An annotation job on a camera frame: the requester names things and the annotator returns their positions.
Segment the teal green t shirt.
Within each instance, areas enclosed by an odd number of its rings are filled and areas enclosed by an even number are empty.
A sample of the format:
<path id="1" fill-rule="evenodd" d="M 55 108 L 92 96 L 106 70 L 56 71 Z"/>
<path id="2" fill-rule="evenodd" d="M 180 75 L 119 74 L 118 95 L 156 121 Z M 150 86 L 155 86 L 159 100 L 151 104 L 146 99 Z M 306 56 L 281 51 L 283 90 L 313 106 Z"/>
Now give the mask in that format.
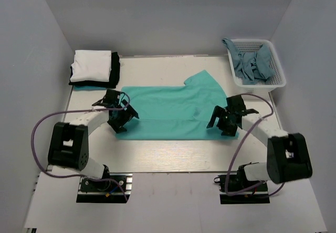
<path id="1" fill-rule="evenodd" d="M 217 127 L 207 128 L 214 108 L 227 106 L 219 83 L 203 70 L 178 87 L 123 87 L 139 114 L 125 124 L 119 140 L 234 140 Z"/>

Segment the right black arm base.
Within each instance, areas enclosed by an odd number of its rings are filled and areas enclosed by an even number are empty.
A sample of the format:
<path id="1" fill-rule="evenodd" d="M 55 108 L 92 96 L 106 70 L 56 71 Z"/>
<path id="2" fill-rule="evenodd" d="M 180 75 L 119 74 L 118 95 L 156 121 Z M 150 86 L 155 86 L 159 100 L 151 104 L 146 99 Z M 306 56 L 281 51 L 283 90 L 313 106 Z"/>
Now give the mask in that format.
<path id="1" fill-rule="evenodd" d="M 250 204 L 269 204 L 268 186 L 265 182 L 257 187 L 250 188 L 235 196 L 229 196 L 225 192 L 226 174 L 218 175 L 214 178 L 214 183 L 219 186 L 219 197 L 221 205 L 250 205 Z M 256 185 L 259 181 L 240 181 L 237 174 L 231 174 L 228 182 L 228 192 L 234 193 L 241 189 Z"/>

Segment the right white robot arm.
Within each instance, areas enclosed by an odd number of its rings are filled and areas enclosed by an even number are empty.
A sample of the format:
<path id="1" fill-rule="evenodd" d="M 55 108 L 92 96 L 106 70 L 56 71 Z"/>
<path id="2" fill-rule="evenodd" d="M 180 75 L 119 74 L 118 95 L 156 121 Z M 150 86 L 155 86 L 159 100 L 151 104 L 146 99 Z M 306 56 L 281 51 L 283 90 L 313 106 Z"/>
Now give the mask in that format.
<path id="1" fill-rule="evenodd" d="M 305 137 L 271 126 L 266 117 L 245 106 L 241 95 L 226 99 L 227 106 L 215 106 L 208 128 L 217 126 L 223 136 L 235 136 L 238 129 L 253 135 L 267 148 L 267 159 L 262 163 L 241 165 L 233 181 L 243 190 L 250 190 L 259 182 L 275 184 L 307 179 L 313 170 Z"/>

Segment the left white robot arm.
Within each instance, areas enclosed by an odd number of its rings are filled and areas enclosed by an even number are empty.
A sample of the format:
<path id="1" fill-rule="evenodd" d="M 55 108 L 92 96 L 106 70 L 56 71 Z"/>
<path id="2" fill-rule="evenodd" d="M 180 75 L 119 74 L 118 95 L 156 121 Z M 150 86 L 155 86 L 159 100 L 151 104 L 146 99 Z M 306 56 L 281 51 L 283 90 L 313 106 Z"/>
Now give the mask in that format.
<path id="1" fill-rule="evenodd" d="M 98 190 L 110 187 L 108 167 L 89 156 L 89 136 L 101 125 L 107 123 L 116 134 L 126 132 L 126 123 L 139 114 L 130 105 L 125 92 L 108 89 L 104 97 L 92 105 L 89 111 L 71 122 L 54 125 L 48 152 L 48 163 L 69 168 L 81 177 L 93 179 Z"/>

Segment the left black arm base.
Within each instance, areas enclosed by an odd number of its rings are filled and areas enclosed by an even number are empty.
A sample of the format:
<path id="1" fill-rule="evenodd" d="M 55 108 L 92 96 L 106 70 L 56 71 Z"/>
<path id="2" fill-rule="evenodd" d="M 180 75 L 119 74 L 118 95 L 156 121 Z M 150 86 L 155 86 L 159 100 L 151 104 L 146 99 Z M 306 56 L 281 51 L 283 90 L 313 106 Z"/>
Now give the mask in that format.
<path id="1" fill-rule="evenodd" d="M 132 177 L 131 173 L 110 173 L 110 178 L 118 182 L 127 199 L 131 195 Z M 126 204 L 127 201 L 116 183 L 112 181 L 93 182 L 87 178 L 81 178 L 76 203 Z"/>

